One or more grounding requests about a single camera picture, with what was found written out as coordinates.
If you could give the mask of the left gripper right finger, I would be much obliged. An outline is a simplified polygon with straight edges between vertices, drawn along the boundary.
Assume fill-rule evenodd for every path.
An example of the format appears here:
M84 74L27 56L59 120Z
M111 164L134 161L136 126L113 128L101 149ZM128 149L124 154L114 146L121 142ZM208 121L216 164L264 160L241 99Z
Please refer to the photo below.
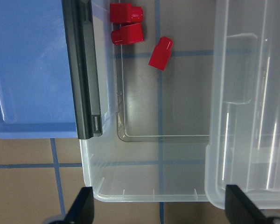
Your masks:
M238 185L226 185L225 215L230 224L266 224L265 215Z

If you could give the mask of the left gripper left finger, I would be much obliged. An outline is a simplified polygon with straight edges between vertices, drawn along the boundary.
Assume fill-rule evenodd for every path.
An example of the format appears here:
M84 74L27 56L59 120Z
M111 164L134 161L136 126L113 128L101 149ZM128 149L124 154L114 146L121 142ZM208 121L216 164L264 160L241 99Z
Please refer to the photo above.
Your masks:
M65 216L64 224L92 224L94 220L94 198L92 187L82 187Z

